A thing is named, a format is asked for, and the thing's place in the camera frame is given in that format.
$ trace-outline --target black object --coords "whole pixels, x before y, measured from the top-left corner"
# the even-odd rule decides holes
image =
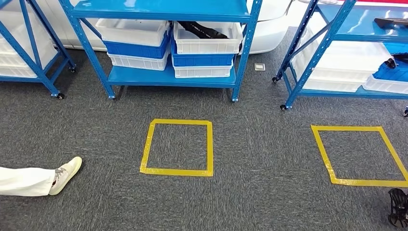
[[[69,68],[69,71],[71,71],[72,73],[75,73],[75,71],[77,70],[77,67],[75,66],[75,67],[70,67]]]
[[[382,29],[394,27],[394,25],[408,26],[408,19],[403,18],[375,18],[374,22]]]
[[[189,32],[192,32],[201,39],[228,39],[226,35],[214,29],[207,28],[197,22],[178,21],[178,23]]]
[[[390,69],[395,69],[396,68],[396,63],[394,59],[388,59],[387,61],[384,62],[385,65],[387,65],[388,68]]]
[[[401,189],[388,191],[391,197],[391,214],[388,221],[398,228],[408,227],[408,203],[407,195]]]
[[[394,54],[393,56],[394,56],[395,59],[398,59],[399,61],[408,64],[408,53]]]
[[[65,99],[65,95],[64,95],[64,94],[62,94],[62,93],[58,93],[58,95],[57,95],[57,99],[59,99],[59,100],[63,100],[63,99]]]

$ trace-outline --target white pants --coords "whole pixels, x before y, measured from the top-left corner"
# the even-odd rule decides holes
[[[54,177],[55,169],[0,167],[0,195],[45,196]]]

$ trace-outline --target yellow floor tape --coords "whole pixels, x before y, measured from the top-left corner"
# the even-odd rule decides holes
[[[152,144],[154,126],[156,124],[182,124],[182,125],[205,125],[207,126],[207,170],[187,170],[187,169],[169,169],[147,167],[149,159],[150,146]],[[186,119],[154,119],[149,126],[146,143],[143,151],[143,158],[140,164],[140,172],[156,175],[173,176],[193,176],[193,177],[212,177],[213,166],[213,124],[208,120],[186,120]]]
[[[316,138],[321,157],[323,158],[324,165],[329,172],[330,180],[333,184],[353,185],[353,186],[383,186],[383,187],[408,187],[408,172],[399,159],[394,147],[384,132],[382,127],[348,127],[348,126],[314,126],[311,125],[313,134]],[[323,142],[321,141],[319,131],[377,131],[381,134],[382,139],[391,152],[393,159],[395,160],[398,168],[402,172],[405,181],[402,180],[350,180],[350,179],[338,179],[334,173],[333,167],[327,157],[326,150],[324,149]]]

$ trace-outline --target plastic storage bin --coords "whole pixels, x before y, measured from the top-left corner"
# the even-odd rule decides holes
[[[96,27],[110,54],[161,59],[170,39],[168,21],[101,18]]]
[[[49,63],[49,60],[42,59],[47,57],[46,53],[56,55],[51,38],[42,24],[37,20],[36,16],[29,13],[31,26],[36,40],[37,49],[40,55],[40,60],[43,68]],[[0,21],[4,23],[13,37],[17,40],[20,46],[28,53],[31,59],[35,60],[33,49],[31,48],[30,39],[24,23],[24,18],[20,12],[1,12]],[[20,58],[14,48],[0,35],[0,64],[1,65],[26,65]]]
[[[229,66],[174,66],[176,78],[204,78],[204,77],[229,77]]]
[[[104,41],[159,47],[169,23],[160,20],[101,18],[96,27]]]
[[[228,39],[200,39],[174,22],[177,54],[237,54],[242,42],[239,23],[198,22],[200,25],[223,33]]]
[[[164,34],[162,43],[158,47],[135,45],[121,42],[103,41],[108,53],[117,55],[138,56],[144,58],[161,59],[169,43],[169,35]]]
[[[161,59],[150,59],[150,58],[116,55],[116,54],[109,54],[109,53],[108,53],[108,56],[111,58],[112,65],[114,66],[125,66],[125,67],[131,67],[131,68],[163,71],[166,68],[167,57],[169,53],[170,53],[170,48],[168,47],[167,51],[165,52],[164,56]]]
[[[376,79],[370,76],[363,88],[366,90],[385,91],[392,93],[408,94],[408,82]]]
[[[385,42],[384,46],[391,54],[408,53],[408,43]]]
[[[52,46],[51,42],[49,44],[47,44],[47,48],[43,52],[39,51],[42,69],[45,69],[45,67],[57,55],[57,53],[58,53],[57,50]],[[1,57],[0,60],[7,58],[7,57],[3,57],[1,54],[0,54],[0,57]],[[36,78],[37,75],[21,59],[20,56],[19,56],[19,58],[20,58],[21,62],[23,62],[23,64],[10,65],[10,64],[2,64],[0,62],[0,76]]]
[[[408,82],[408,64],[399,60],[395,60],[395,63],[395,69],[382,64],[378,72],[373,74],[374,78]]]
[[[45,68],[45,66],[54,58],[54,56],[57,54],[57,50],[54,48],[52,43],[49,41],[46,44],[43,44],[42,47],[37,46],[38,48],[38,54],[41,60],[41,65],[42,68]],[[31,52],[27,52],[31,59],[35,62],[34,54],[32,49],[30,49]],[[28,65],[24,62],[24,60],[18,55],[17,52],[0,52],[0,65],[5,66],[25,66],[28,67]]]
[[[305,63],[304,59],[301,60],[297,56],[291,60],[291,65],[299,80],[307,63]],[[339,69],[315,68],[303,88],[311,90],[356,92],[357,89],[367,81],[370,75],[371,71],[357,73]]]
[[[176,41],[171,39],[173,66],[230,66],[234,54],[177,54]]]
[[[319,28],[308,26],[302,35],[299,46],[312,38]],[[308,63],[320,45],[323,35],[303,49],[302,54]],[[333,41],[327,48],[316,68],[342,69],[350,71],[377,72],[384,61],[392,58],[391,54],[380,42]]]

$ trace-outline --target blue plastic crate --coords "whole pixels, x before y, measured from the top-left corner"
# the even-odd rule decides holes
[[[143,58],[161,59],[166,52],[170,36],[165,32],[160,47],[143,46],[130,43],[103,41],[109,54],[138,56]]]
[[[384,45],[390,54],[408,53],[408,43],[385,42]]]
[[[408,64],[399,60],[396,60],[395,63],[397,64],[395,69],[382,64],[380,69],[373,74],[374,78],[408,82]]]
[[[177,54],[177,45],[171,36],[171,55],[174,66],[231,66],[235,54]]]

